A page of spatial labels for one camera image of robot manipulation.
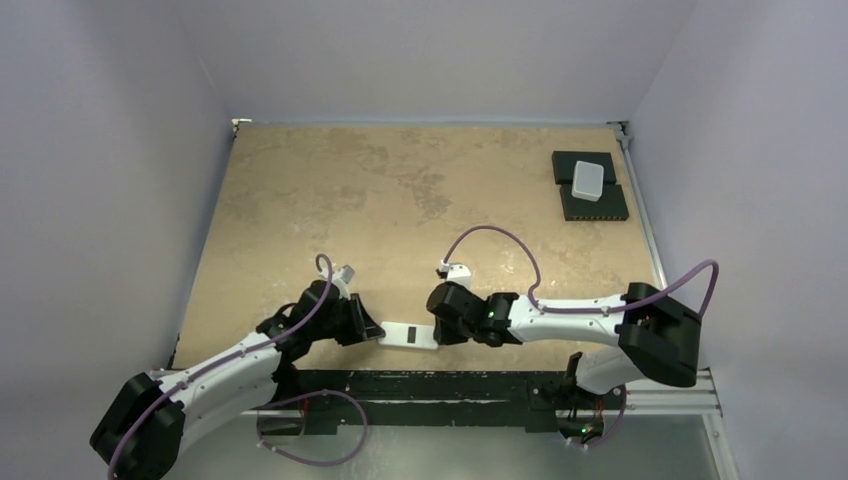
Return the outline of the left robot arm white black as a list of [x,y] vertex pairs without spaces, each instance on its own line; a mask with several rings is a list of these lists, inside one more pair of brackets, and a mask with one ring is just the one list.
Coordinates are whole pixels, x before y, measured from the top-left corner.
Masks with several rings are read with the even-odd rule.
[[90,446],[110,479],[161,479],[189,446],[241,413],[307,405],[313,395],[301,386],[294,364],[314,343],[351,346],[384,336],[358,294],[315,280],[225,351],[160,378],[133,376]]

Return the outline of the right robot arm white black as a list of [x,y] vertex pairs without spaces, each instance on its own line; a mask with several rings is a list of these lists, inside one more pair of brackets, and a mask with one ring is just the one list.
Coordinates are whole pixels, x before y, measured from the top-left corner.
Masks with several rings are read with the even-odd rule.
[[701,314],[647,283],[604,298],[533,300],[515,292],[480,298],[445,281],[431,292],[426,309],[441,346],[470,340],[493,348],[547,340],[600,345],[569,359],[561,392],[576,407],[631,381],[689,388],[698,376]]

